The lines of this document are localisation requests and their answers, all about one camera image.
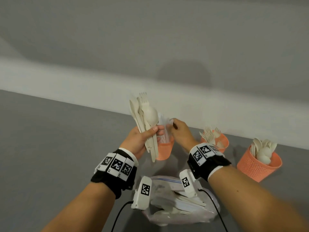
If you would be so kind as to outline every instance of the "clear plastic bag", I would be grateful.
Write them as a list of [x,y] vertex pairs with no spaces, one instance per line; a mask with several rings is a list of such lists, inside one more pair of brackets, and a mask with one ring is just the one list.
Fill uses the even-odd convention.
[[[143,211],[143,214],[148,218],[152,223],[155,223],[160,226],[166,226],[168,224],[193,224],[198,222],[210,222],[217,215],[217,211],[209,198],[205,194],[203,200],[197,202],[203,204],[203,206],[197,204],[191,204],[186,201],[179,201],[178,197],[183,198],[185,196],[183,185],[178,178],[170,176],[154,176],[152,179],[152,188],[150,192],[150,206],[147,210]],[[220,205],[214,195],[208,190],[207,193],[211,196],[212,200],[216,204],[218,211],[220,211]],[[186,214],[181,213],[156,213],[162,208],[162,205],[166,207],[175,207],[181,208],[186,212]]]

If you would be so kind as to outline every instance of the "hand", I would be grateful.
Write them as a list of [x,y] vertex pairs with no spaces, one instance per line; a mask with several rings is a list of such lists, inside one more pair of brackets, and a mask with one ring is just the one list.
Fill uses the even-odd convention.
[[199,144],[199,142],[192,136],[189,127],[185,122],[174,118],[174,124],[167,125],[167,128],[171,130],[175,141],[187,152],[190,152],[195,145]]
[[146,150],[145,141],[152,137],[155,133],[160,136],[163,135],[164,125],[155,126],[143,133],[140,133],[138,127],[136,126],[129,132],[120,147],[127,149],[132,152],[137,159],[140,159]]

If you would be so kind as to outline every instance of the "orange mesh basket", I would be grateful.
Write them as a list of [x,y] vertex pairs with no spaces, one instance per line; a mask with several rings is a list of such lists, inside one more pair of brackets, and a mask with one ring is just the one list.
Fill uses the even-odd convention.
[[[224,151],[226,150],[226,148],[230,144],[229,140],[227,139],[227,137],[223,133],[221,133],[220,137],[215,138],[215,141],[216,141],[216,145],[217,145],[218,141],[220,141],[223,144],[224,148],[216,147],[218,149],[218,151],[220,151],[222,154],[224,153]],[[207,141],[203,137],[201,137],[200,143],[203,143],[203,142],[206,143]]]
[[172,136],[170,138],[169,143],[158,143],[159,156],[156,160],[166,160],[170,157],[174,145],[174,138]]
[[238,162],[237,169],[251,177],[253,180],[260,182],[281,167],[282,160],[276,152],[272,153],[272,157],[270,158],[271,163],[266,165],[253,157],[250,152],[250,147]]

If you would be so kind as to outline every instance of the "utensil holder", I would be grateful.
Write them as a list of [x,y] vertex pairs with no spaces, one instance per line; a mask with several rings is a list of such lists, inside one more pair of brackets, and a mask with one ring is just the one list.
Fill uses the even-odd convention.
[[170,137],[169,143],[158,143],[159,156],[156,160],[166,160],[170,157],[174,145],[174,138]]
[[[220,141],[222,143],[222,145],[224,146],[224,148],[217,147],[218,151],[220,151],[223,154],[225,149],[230,144],[229,140],[227,139],[227,137],[223,133],[221,133],[220,137],[215,138],[214,140],[215,140],[216,144]],[[204,143],[204,142],[206,143],[207,141],[203,137],[201,137],[200,143]]]
[[237,169],[251,177],[253,180],[260,182],[281,167],[282,160],[276,152],[272,153],[272,157],[270,158],[271,163],[266,165],[253,157],[250,152],[250,147],[238,162]]

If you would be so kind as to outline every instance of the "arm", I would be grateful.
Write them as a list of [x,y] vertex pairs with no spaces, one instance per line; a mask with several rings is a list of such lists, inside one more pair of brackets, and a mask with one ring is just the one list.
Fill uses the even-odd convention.
[[[155,126],[143,133],[139,133],[135,127],[119,148],[129,151],[137,161],[146,150],[145,141],[158,129],[162,130],[164,126]],[[164,132],[159,131],[157,134],[163,135]],[[115,199],[115,193],[106,184],[91,182],[42,232],[101,232]]]
[[[176,128],[169,128],[187,152],[199,144],[184,122],[174,119],[174,124]],[[232,166],[215,171],[208,182],[244,231],[309,231],[305,220],[290,205]]]

